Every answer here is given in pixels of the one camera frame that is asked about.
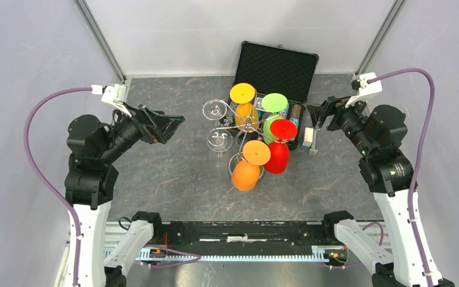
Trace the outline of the red plastic wine glass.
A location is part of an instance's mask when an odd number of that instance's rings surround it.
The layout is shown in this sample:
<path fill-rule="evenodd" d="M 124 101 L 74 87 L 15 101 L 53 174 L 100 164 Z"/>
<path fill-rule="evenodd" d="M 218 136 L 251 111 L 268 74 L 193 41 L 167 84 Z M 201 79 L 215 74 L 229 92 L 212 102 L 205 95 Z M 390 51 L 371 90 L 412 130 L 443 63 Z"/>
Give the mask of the red plastic wine glass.
<path fill-rule="evenodd" d="M 268 144 L 271 157 L 264 164 L 264 169 L 269 173 L 280 174 L 286 170 L 290 157 L 286 141 L 293 139 L 297 135 L 298 129 L 293 122 L 279 119 L 271 123 L 270 132 L 276 139 Z"/>

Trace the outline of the green plastic wine glass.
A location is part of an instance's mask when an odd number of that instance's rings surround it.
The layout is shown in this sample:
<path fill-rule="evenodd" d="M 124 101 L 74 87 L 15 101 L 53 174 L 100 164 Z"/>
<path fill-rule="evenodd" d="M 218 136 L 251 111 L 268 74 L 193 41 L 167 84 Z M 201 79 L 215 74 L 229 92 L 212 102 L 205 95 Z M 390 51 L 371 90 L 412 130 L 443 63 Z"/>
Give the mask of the green plastic wine glass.
<path fill-rule="evenodd" d="M 276 141 L 278 138 L 271 132 L 271 124 L 274 121 L 285 119 L 283 111 L 287 111 L 288 101 L 286 96 L 280 93 L 270 93 L 262 98 L 262 108 L 270 115 L 264 117 L 265 121 L 263 124 L 264 142 L 270 144 L 272 141 Z"/>

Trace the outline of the clear wine glass front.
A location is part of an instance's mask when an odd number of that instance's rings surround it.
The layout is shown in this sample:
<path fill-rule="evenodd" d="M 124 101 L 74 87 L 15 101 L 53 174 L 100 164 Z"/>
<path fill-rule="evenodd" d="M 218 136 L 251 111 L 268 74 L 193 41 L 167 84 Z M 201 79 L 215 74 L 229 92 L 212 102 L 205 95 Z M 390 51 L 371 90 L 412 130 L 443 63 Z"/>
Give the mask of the clear wine glass front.
<path fill-rule="evenodd" d="M 207 135 L 207 146 L 221 158 L 232 147 L 233 137 L 227 129 L 214 128 Z"/>

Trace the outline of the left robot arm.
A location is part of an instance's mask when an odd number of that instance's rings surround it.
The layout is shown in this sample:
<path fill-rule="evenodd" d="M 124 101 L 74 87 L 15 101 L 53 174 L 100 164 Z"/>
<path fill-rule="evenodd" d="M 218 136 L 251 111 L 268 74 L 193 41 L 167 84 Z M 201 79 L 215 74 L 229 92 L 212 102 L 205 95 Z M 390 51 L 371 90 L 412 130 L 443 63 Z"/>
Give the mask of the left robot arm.
<path fill-rule="evenodd" d="M 167 143 L 183 122 L 183 116 L 166 115 L 141 105 L 128 114 L 117 111 L 112 124 L 90 114 L 70 123 L 65 198 L 76 215 L 70 218 L 72 249 L 67 279 L 76 286 L 126 286 L 127 275 L 142 248 L 163 238 L 159 213 L 138 211 L 124 238 L 105 255 L 106 223 L 118 177 L 113 163 L 139 141 Z"/>

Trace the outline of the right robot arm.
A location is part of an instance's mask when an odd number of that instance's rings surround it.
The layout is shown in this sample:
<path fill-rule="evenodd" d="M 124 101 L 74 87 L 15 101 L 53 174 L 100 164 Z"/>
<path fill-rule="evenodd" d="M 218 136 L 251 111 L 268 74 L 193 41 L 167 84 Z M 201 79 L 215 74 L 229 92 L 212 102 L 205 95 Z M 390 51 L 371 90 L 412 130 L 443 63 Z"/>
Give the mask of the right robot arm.
<path fill-rule="evenodd" d="M 347 106 L 345 98 L 329 97 L 308 105 L 316 128 L 331 117 L 329 131 L 341 130 L 361 155 L 359 169 L 383 215 L 391 249 L 364 233 L 345 210 L 324 216 L 325 242 L 346 245 L 367 268 L 374 286 L 452 286 L 434 263 L 417 208 L 414 168 L 400 150 L 407 134 L 405 114 L 379 105 L 364 115 L 364 102 Z"/>

